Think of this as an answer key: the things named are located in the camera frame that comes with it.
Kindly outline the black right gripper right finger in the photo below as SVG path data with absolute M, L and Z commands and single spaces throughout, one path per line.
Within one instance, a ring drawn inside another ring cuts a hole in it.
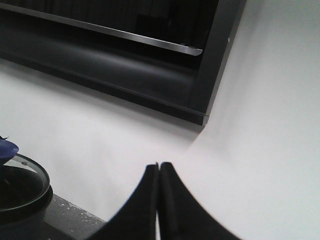
M 158 217 L 162 240 L 237 240 L 193 197 L 174 166 L 159 170 Z

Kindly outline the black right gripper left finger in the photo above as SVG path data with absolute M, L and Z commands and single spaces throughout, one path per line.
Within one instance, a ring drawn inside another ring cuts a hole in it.
M 89 240 L 155 240 L 159 165 L 146 166 L 143 176 L 121 209 Z

